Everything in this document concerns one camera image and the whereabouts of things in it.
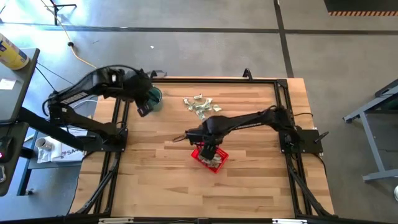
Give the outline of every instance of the metal bracket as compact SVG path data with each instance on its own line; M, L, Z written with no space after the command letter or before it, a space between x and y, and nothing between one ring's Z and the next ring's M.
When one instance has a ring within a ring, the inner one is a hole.
M290 136L286 132L279 131L281 153L323 153L322 143L317 141L320 138L318 130L302 130L298 128L297 132L301 141L298 144L293 144Z
M253 76L251 75L251 72L250 72L250 70L248 69L248 68L245 68L244 69L244 72L243 72L243 76L242 76L243 78L246 78L246 77L248 77L249 78L249 82L252 82L253 81Z
M288 218L273 218L273 224L307 224L306 220L294 220Z
M119 138L114 141L105 142L99 134L89 131L87 136L83 138L77 137L84 142L84 151L87 152L123 152L126 148L127 136L129 130L127 128L119 129Z
M284 88L287 88L287 79L285 78L277 79L276 82L281 86L283 86Z
M100 218L98 224L112 224L112 223L133 223L134 217L123 218Z

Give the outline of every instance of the crumpled money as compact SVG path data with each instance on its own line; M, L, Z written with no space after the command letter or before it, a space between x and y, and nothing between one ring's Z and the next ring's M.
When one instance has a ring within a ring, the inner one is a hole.
M194 100L200 100L203 98L203 95L200 93L197 96L194 96ZM214 110L215 112L220 111L221 107L218 105L211 105L211 102L213 101L212 98L206 98L206 101L202 104L199 104L198 102L193 102L191 103L188 98L183 99L184 103L188 105L188 110L189 111L195 111L196 115L198 116L199 119L203 120L206 118L205 112L206 111L211 111Z
M200 159L203 163L205 163L208 167L217 168L221 164L221 156L219 154L215 154L212 160L206 159L201 155L198 155L198 159Z

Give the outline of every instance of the can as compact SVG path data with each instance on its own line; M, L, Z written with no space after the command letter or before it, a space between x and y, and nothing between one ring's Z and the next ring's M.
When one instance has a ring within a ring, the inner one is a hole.
M18 70L27 65L29 57L0 34L0 62L12 70Z

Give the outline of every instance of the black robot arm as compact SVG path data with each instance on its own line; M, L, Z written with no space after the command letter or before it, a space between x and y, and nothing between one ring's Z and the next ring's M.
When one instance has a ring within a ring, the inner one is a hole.
M231 131L251 128L260 125L268 125L275 131L286 132L292 142L299 142L300 137L289 119L287 110L283 107L271 106L264 111L245 114L228 118L225 116L211 116L198 128L185 131L185 138L191 144L204 143L200 155L212 160L216 154L217 145L223 142L223 138Z
M72 103L89 95L114 97L124 101L135 101L137 111L141 116L152 111L149 100L158 99L151 95L153 88L151 79L143 70L130 68L127 73L122 69L107 66L98 68L85 75L77 84L62 91L52 93L47 102L50 112L50 122L59 126L73 125L99 134L106 142L117 141L120 128L114 123L100 123L77 114L70 106Z

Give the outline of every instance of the red basket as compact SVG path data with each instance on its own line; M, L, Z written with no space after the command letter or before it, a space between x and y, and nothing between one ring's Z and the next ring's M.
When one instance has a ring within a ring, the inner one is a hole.
M202 162L198 156L199 153L201 151L202 146L197 146L197 148L191 153L191 156L196 159L198 162L200 162L201 164L203 164L205 167L207 167L207 169L211 170L212 172L214 172L215 174L218 173L218 171L221 169L221 167L224 165L225 161L228 158L228 153L224 152L222 149L220 149L219 147L217 147L217 151L216 153L220 155L221 157L221 164L215 168L215 167L208 167L207 164L205 164L204 162Z

